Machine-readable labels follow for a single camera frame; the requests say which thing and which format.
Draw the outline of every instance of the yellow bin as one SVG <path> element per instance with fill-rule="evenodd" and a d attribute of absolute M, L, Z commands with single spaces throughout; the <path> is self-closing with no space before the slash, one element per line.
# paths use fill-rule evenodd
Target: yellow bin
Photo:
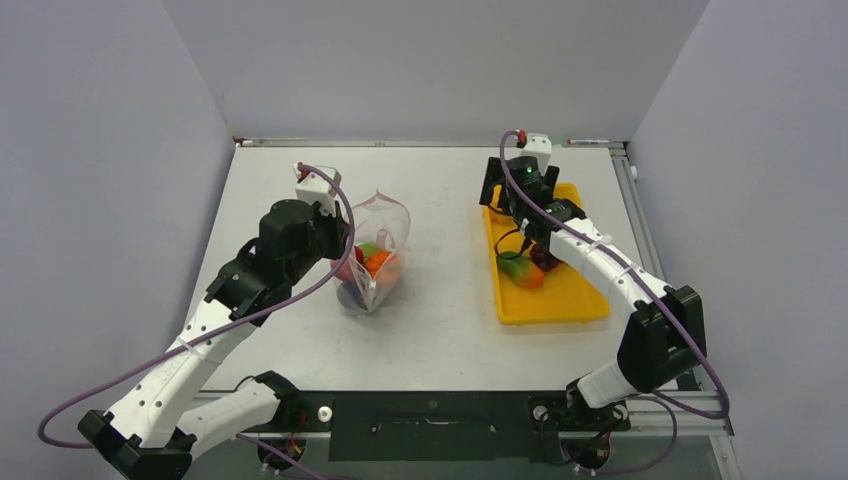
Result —
<path fill-rule="evenodd" d="M 495 190 L 495 201 L 500 190 Z M 578 206 L 580 196 L 577 187 L 570 183 L 560 183 L 554 189 L 555 198 L 567 198 Z M 504 325 L 528 325 L 533 323 L 585 323 L 609 315 L 609 303 L 603 295 L 582 275 L 569 265 L 560 264 L 545 274 L 545 283 L 541 288 L 521 288 L 498 270 L 495 262 L 495 242 L 501 235 L 515 228 L 511 218 L 498 215 L 483 208 L 486 234 L 489 239 L 489 262 L 495 284 L 495 303 L 498 319 Z M 515 233 L 506 237 L 498 249 L 501 252 L 521 249 L 524 238 Z"/>

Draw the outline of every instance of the bag of fruit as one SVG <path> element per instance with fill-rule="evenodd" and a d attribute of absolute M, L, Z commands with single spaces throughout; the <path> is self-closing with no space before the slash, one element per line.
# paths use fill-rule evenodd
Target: bag of fruit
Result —
<path fill-rule="evenodd" d="M 374 311 L 403 273 L 409 210 L 379 191 L 353 207 L 356 247 L 336 273 L 336 296 L 348 313 Z"/>

